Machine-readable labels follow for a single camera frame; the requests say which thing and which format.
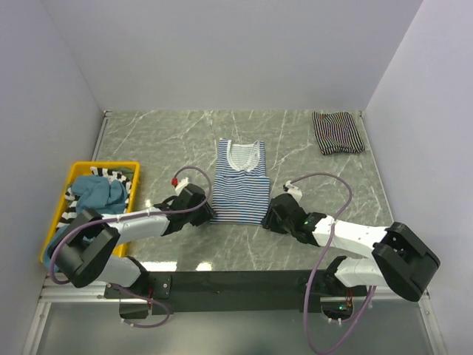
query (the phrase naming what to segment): cable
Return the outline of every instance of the cable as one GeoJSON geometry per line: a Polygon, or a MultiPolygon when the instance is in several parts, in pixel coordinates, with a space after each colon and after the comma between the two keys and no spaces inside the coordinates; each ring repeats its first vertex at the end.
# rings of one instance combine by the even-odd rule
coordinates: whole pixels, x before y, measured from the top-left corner
{"type": "MultiPolygon", "coordinates": [[[[207,180],[208,193],[205,195],[205,198],[201,203],[199,203],[197,206],[191,207],[190,209],[181,209],[179,211],[153,211],[153,212],[149,212],[149,213],[148,212],[143,212],[143,213],[133,214],[133,215],[128,215],[128,216],[125,215],[125,216],[122,216],[120,218],[120,220],[134,220],[134,219],[137,219],[137,218],[142,218],[142,217],[147,217],[147,216],[156,216],[156,215],[161,215],[161,214],[170,215],[170,214],[189,213],[189,212],[193,212],[193,211],[199,209],[200,207],[204,206],[207,203],[210,196],[211,196],[212,182],[211,182],[210,178],[208,177],[208,175],[203,170],[201,170],[201,168],[197,168],[196,166],[184,166],[183,168],[177,170],[177,172],[174,174],[173,179],[177,178],[177,176],[182,171],[187,170],[187,169],[197,170],[207,180]]],[[[115,222],[116,220],[117,220],[117,218],[114,218],[114,217],[105,218],[105,219],[102,219],[102,220],[93,220],[92,222],[85,223],[82,226],[79,226],[79,227],[73,229],[66,237],[64,237],[64,239],[54,249],[54,252],[52,253],[52,256],[51,256],[50,269],[49,269],[51,280],[54,283],[58,284],[58,285],[65,285],[65,284],[70,282],[69,280],[63,280],[63,281],[58,280],[58,278],[56,277],[55,272],[54,272],[54,266],[56,264],[56,260],[58,259],[59,252],[61,251],[62,247],[66,243],[68,243],[73,237],[75,237],[80,231],[84,230],[85,228],[88,228],[90,226],[96,226],[98,224],[103,224],[103,223],[112,223],[112,222],[115,222]]],[[[114,288],[118,289],[120,292],[122,292],[124,294],[127,294],[131,297],[134,297],[134,298],[138,298],[140,300],[145,300],[147,302],[154,303],[155,305],[160,306],[167,313],[166,318],[164,320],[162,320],[161,322],[157,323],[157,324],[139,325],[139,324],[134,324],[134,323],[130,322],[129,320],[125,320],[125,322],[127,324],[133,325],[134,327],[137,327],[137,328],[155,328],[155,327],[158,327],[158,326],[164,324],[169,319],[169,317],[171,315],[171,312],[170,312],[169,308],[164,303],[158,302],[158,301],[153,300],[151,298],[142,297],[142,296],[139,296],[137,294],[134,294],[134,293],[126,290],[124,287],[122,287],[120,285],[117,285],[117,284],[112,284],[112,285],[113,285],[114,288]]]]}
{"type": "Polygon", "coordinates": [[[338,349],[338,347],[348,338],[348,336],[351,334],[353,328],[355,327],[355,325],[358,323],[360,317],[363,315],[364,311],[366,310],[367,306],[370,304],[370,301],[375,293],[375,290],[376,290],[376,286],[370,286],[370,288],[368,289],[368,294],[367,294],[367,297],[366,299],[364,300],[363,302],[363,305],[361,305],[360,309],[358,310],[358,312],[356,312],[355,316],[351,316],[351,318],[349,319],[346,319],[346,320],[353,320],[352,324],[350,325],[350,327],[348,328],[347,332],[338,340],[338,342],[332,346],[331,348],[329,348],[328,350],[326,351],[321,351],[319,349],[317,349],[315,347],[315,345],[312,343],[312,339],[310,338],[310,329],[309,329],[309,325],[308,325],[308,318],[309,318],[309,312],[308,312],[308,309],[309,309],[309,298],[310,298],[310,290],[312,288],[312,284],[313,284],[313,279],[314,277],[316,276],[316,272],[317,272],[317,269],[319,268],[321,262],[322,262],[322,259],[324,259],[324,256],[325,254],[327,253],[329,247],[330,247],[330,244],[332,243],[332,240],[333,238],[335,237],[335,224],[336,224],[336,220],[338,219],[338,216],[348,207],[348,205],[350,204],[350,202],[352,201],[352,198],[353,198],[353,191],[350,187],[350,185],[348,185],[348,183],[343,180],[341,177],[338,177],[337,175],[334,175],[334,174],[330,174],[328,172],[314,172],[313,174],[307,174],[307,175],[304,175],[304,176],[301,176],[301,177],[298,177],[297,179],[294,179],[292,180],[290,183],[297,183],[298,181],[300,180],[304,180],[304,179],[307,179],[307,178],[311,178],[312,176],[328,176],[330,178],[334,178],[338,181],[340,181],[341,183],[343,183],[345,185],[345,187],[347,188],[348,190],[348,198],[347,198],[347,201],[345,202],[345,204],[333,215],[333,223],[332,223],[332,226],[330,227],[330,236],[328,238],[328,241],[327,241],[327,244],[325,245],[325,247],[322,249],[322,252],[319,256],[319,258],[317,259],[317,262],[315,264],[315,266],[313,267],[312,271],[310,272],[310,276],[309,276],[309,280],[307,281],[307,288],[305,289],[305,296],[304,296],[304,312],[302,314],[302,319],[303,319],[303,325],[304,325],[304,331],[305,331],[305,335],[307,337],[307,342],[309,343],[309,347],[310,349],[316,353],[316,354],[319,354],[319,355],[328,355],[332,352],[334,352],[336,349],[338,349]]]}

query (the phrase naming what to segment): yellow basket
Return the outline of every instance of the yellow basket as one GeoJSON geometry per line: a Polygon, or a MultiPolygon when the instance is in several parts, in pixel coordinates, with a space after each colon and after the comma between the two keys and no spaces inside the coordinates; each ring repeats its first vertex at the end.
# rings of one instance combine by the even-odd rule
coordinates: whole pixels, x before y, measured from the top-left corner
{"type": "MultiPolygon", "coordinates": [[[[133,211],[133,205],[135,204],[135,197],[137,193],[138,184],[140,183],[140,164],[136,161],[78,161],[72,165],[72,168],[69,171],[69,176],[67,177],[66,184],[64,185],[64,189],[62,191],[61,199],[58,203],[58,208],[54,214],[54,219],[52,220],[52,224],[50,227],[50,231],[47,234],[47,238],[44,241],[43,248],[41,249],[41,254],[39,256],[39,260],[43,262],[43,254],[44,250],[46,250],[47,245],[50,243],[52,237],[56,232],[56,226],[58,225],[59,220],[61,219],[61,215],[64,211],[66,211],[66,199],[64,198],[64,194],[66,194],[66,187],[70,183],[73,183],[77,176],[80,175],[91,175],[92,172],[90,171],[91,166],[96,166],[98,168],[107,168],[113,169],[117,167],[125,167],[132,169],[135,174],[133,175],[132,181],[132,190],[130,191],[129,196],[129,203],[128,208],[126,209],[127,212],[133,211]]],[[[113,254],[117,257],[124,257],[126,256],[126,250],[128,248],[127,244],[120,244],[115,249],[113,249],[113,254]]]]}

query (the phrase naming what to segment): marble table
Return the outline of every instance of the marble table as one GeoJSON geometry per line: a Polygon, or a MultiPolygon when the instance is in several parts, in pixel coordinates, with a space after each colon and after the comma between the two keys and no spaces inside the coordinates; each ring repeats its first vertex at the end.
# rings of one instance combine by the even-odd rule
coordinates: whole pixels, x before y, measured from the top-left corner
{"type": "MultiPolygon", "coordinates": [[[[353,201],[340,217],[369,226],[392,222],[360,112],[351,112],[366,150],[358,155],[323,156],[313,131],[311,111],[114,111],[108,112],[97,160],[136,160],[141,178],[135,210],[172,195],[173,174],[194,165],[213,179],[220,138],[237,143],[265,142],[271,197],[282,184],[309,172],[331,172],[353,188],[353,201]]],[[[205,180],[188,176],[205,186],[205,180]]],[[[313,177],[298,186],[307,212],[335,213],[347,198],[344,186],[328,177],[313,177]]],[[[312,268],[321,249],[261,226],[190,225],[165,237],[131,243],[129,254],[151,271],[291,270],[312,268]]],[[[354,254],[331,248],[322,263],[354,254]]]]}

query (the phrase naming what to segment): wall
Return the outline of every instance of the wall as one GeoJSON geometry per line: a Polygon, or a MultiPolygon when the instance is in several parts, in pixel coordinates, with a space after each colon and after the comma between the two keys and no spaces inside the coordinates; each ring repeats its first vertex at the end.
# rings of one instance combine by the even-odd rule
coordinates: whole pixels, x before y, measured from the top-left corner
{"type": "Polygon", "coordinates": [[[102,109],[364,109],[421,0],[43,0],[102,109]]]}
{"type": "Polygon", "coordinates": [[[19,354],[45,270],[38,253],[69,166],[101,111],[40,1],[0,4],[0,352],[19,354]]]}
{"type": "Polygon", "coordinates": [[[395,218],[442,262],[429,290],[450,354],[470,354],[473,2],[426,0],[368,105],[395,218]]]}

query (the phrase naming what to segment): blue and white striped shirt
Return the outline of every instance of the blue and white striped shirt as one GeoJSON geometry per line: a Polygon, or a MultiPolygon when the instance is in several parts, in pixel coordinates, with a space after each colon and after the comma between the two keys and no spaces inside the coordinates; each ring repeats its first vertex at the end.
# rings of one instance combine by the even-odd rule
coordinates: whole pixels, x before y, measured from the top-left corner
{"type": "Polygon", "coordinates": [[[261,224],[268,210],[265,144],[233,144],[220,138],[215,169],[211,223],[261,224]]]}

